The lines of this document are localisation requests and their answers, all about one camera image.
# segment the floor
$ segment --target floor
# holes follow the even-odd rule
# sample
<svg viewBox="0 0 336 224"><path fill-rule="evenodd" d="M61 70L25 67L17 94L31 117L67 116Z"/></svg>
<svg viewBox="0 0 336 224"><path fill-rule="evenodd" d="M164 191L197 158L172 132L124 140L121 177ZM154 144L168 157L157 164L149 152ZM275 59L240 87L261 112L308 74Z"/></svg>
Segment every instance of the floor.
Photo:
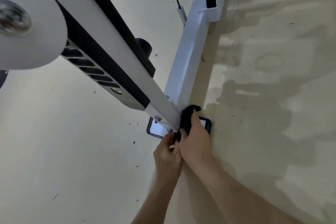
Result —
<svg viewBox="0 0 336 224"><path fill-rule="evenodd" d="M176 1L112 2L151 43L164 89L183 30ZM192 0L180 2L188 13ZM212 120L223 167L312 224L336 223L335 2L226 0L190 101ZM159 142L145 133L145 112L123 106L61 57L10 71L0 103L3 223L132 221L153 182ZM187 167L166 223L225 223Z"/></svg>

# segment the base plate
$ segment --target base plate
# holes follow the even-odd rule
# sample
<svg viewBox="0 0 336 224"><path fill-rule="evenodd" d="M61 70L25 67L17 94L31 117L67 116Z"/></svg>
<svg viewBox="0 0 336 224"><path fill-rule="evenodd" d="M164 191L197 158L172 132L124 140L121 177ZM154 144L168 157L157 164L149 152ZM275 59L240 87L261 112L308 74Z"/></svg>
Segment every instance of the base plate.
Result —
<svg viewBox="0 0 336 224"><path fill-rule="evenodd" d="M199 119L201 120L201 124L210 134L211 127L212 127L211 120L203 118L203 117L200 117ZM167 130L164 127L162 127L159 123L155 123L155 120L152 117L150 117L149 119L146 132L147 134L153 137L160 138L160 139L162 139L162 137L164 137L164 135L168 133Z"/></svg>

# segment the hand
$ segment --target hand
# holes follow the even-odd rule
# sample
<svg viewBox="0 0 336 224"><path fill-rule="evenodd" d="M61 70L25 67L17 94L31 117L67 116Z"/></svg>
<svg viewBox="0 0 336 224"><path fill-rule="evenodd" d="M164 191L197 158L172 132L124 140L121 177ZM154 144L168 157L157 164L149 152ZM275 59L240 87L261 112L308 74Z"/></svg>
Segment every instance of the hand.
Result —
<svg viewBox="0 0 336 224"><path fill-rule="evenodd" d="M211 160L210 136L200 122L197 112L194 110L191 116L191 130L189 135L184 129L180 129L181 155L188 166L195 172L195 169Z"/></svg>
<svg viewBox="0 0 336 224"><path fill-rule="evenodd" d="M156 184L158 186L172 186L175 188L182 171L182 157L180 144L175 142L174 149L169 148L174 144L174 133L166 134L154 151L156 166Z"/></svg>

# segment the person's left hand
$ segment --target person's left hand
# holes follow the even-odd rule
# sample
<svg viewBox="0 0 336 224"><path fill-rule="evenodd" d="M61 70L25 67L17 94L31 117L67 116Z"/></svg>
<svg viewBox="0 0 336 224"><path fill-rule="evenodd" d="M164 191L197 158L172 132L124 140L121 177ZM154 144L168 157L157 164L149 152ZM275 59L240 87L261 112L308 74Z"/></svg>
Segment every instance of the person's left hand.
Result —
<svg viewBox="0 0 336 224"><path fill-rule="evenodd" d="M158 186L172 186L174 189L181 175L182 157L179 142L175 142L174 149L169 148L173 144L174 133L166 134L154 151L154 160L156 184Z"/></svg>

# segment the forearm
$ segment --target forearm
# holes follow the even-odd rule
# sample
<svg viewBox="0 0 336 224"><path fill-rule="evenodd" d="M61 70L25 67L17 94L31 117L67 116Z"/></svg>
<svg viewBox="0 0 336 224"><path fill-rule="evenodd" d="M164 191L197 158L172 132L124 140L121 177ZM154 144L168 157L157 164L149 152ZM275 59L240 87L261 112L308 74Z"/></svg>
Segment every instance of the forearm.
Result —
<svg viewBox="0 0 336 224"><path fill-rule="evenodd" d="M175 185L156 183L131 224L163 224Z"/></svg>
<svg viewBox="0 0 336 224"><path fill-rule="evenodd" d="M280 211L225 172L212 157L195 168L229 224L301 222Z"/></svg>

